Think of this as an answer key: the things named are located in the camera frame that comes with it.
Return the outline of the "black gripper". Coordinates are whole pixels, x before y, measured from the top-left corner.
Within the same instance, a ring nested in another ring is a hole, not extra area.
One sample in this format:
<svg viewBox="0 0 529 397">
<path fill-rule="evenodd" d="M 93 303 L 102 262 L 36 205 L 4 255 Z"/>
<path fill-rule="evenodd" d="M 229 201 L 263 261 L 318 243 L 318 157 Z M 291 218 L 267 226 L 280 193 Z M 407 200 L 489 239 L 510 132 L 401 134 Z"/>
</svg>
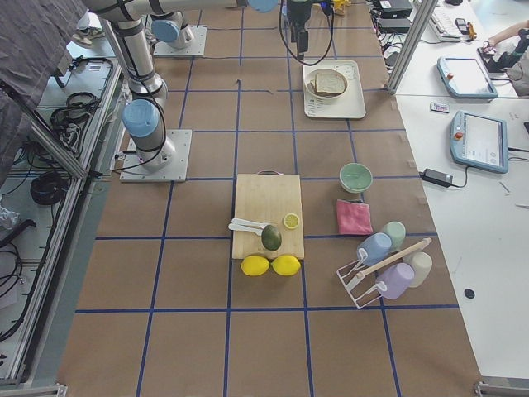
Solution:
<svg viewBox="0 0 529 397">
<path fill-rule="evenodd" d="M 311 16 L 310 1 L 287 1 L 287 18 L 290 27 L 291 41 L 297 42 L 297 58 L 303 59 L 308 51 L 308 32 L 306 23 Z"/>
</svg>

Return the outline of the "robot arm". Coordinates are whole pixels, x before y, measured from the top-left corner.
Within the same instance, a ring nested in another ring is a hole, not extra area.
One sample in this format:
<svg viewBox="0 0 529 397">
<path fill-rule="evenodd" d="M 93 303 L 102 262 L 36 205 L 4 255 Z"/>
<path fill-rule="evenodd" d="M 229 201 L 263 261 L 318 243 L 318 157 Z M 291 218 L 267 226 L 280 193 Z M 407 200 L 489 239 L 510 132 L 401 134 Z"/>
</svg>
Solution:
<svg viewBox="0 0 529 397">
<path fill-rule="evenodd" d="M 151 31 L 158 41 L 163 41 L 177 50 L 187 48 L 193 43 L 194 34 L 183 12 L 151 15 L 151 19 Z"/>
<path fill-rule="evenodd" d="M 251 7 L 271 12 L 276 1 L 85 1 L 90 12 L 108 21 L 117 38 L 123 59 L 120 66 L 129 74 L 129 88 L 135 98 L 167 98 L 164 80 L 155 72 L 142 23 L 144 15 L 173 17 L 182 12 L 208 8 Z"/>
</svg>

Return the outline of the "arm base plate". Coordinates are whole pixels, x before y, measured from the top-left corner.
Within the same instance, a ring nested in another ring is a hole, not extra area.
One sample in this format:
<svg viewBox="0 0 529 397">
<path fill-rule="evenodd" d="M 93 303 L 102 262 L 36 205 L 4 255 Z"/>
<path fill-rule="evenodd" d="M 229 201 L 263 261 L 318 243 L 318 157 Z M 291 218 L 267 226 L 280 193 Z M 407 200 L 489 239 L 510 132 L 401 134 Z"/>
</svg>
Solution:
<svg viewBox="0 0 529 397">
<path fill-rule="evenodd" d="M 188 25 L 182 30 L 174 26 L 159 25 L 153 32 L 156 38 L 155 57 L 204 56 L 207 38 L 207 27 L 204 25 Z"/>
<path fill-rule="evenodd" d="M 125 157 L 120 181 L 122 183 L 184 182 L 187 179 L 192 135 L 193 132 L 189 129 L 169 129 L 160 153 L 138 151 L 131 137 L 127 149 L 134 153 Z"/>
</svg>

